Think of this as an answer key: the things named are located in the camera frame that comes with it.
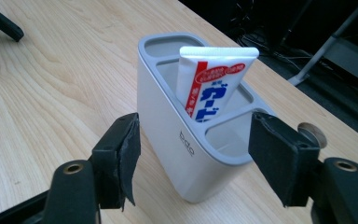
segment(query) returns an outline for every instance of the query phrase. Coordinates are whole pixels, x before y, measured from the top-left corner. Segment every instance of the toothpaste tube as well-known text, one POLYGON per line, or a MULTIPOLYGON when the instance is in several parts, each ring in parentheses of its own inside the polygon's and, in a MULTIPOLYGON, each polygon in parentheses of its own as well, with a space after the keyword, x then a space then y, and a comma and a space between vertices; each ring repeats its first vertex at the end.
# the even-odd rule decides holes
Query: toothpaste tube
POLYGON ((240 85, 256 48, 181 47, 176 96, 198 122, 219 115, 240 85))

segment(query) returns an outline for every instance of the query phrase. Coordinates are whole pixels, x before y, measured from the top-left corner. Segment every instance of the wooden table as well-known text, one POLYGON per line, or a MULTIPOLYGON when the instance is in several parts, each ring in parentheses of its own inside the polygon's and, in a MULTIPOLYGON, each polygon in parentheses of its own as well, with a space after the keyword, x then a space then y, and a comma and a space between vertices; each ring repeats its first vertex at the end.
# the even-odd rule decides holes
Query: wooden table
MULTIPOLYGON (((186 31, 237 46, 174 0, 1 0, 0 11, 25 33, 16 43, 0 32, 0 212, 48 189, 56 168, 87 159, 115 119, 136 111, 143 36, 186 31)), ((263 63, 245 81, 293 128, 324 132, 321 160, 358 162, 358 133, 263 63)), ((133 191, 136 206, 103 210, 103 223, 311 223, 311 201, 283 208, 254 164, 208 201, 185 202, 144 134, 133 191)))

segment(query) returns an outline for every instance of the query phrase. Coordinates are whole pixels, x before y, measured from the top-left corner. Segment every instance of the printed logo on holder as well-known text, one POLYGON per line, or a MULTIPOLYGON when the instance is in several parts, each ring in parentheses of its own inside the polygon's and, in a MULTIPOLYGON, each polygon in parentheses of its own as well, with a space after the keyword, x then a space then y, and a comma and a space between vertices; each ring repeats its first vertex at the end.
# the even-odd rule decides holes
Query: printed logo on holder
POLYGON ((182 141, 183 145, 186 147, 188 153, 190 153, 190 156, 194 156, 194 149, 191 147, 190 143, 185 139, 185 136, 183 135, 182 131, 180 131, 179 138, 182 141))

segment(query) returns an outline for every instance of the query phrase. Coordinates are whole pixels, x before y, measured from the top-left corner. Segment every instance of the red text on toothpaste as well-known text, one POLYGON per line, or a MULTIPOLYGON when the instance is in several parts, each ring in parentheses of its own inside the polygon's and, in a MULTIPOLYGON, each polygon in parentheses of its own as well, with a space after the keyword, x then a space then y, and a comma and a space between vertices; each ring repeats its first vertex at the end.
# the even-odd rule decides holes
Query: red text on toothpaste
POLYGON ((224 77, 237 75, 245 69, 244 63, 230 67, 216 66, 208 69, 208 62, 198 62, 190 93, 187 98, 186 112, 194 120, 204 122, 216 115, 220 104, 216 101, 226 95, 228 83, 224 77))

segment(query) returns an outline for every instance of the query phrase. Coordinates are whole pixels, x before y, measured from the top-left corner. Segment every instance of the metal screw hole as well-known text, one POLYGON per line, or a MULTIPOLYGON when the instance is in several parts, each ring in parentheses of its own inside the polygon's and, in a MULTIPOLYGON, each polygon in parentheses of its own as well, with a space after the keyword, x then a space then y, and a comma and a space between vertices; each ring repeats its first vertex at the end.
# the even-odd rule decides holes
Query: metal screw hole
POLYGON ((298 144, 298 146, 299 146, 299 147, 301 147, 301 148, 307 148, 307 147, 310 147, 310 145, 305 144, 305 143, 300 143, 300 144, 298 144))
POLYGON ((63 173, 66 175, 72 175, 75 174, 79 171, 81 171, 83 169, 83 165, 82 164, 70 164, 67 167, 65 167, 65 169, 63 169, 63 173))
POLYGON ((346 161, 336 161, 335 162, 336 167, 338 167, 341 170, 348 171, 348 172, 356 172, 357 167, 352 165, 349 162, 346 161))

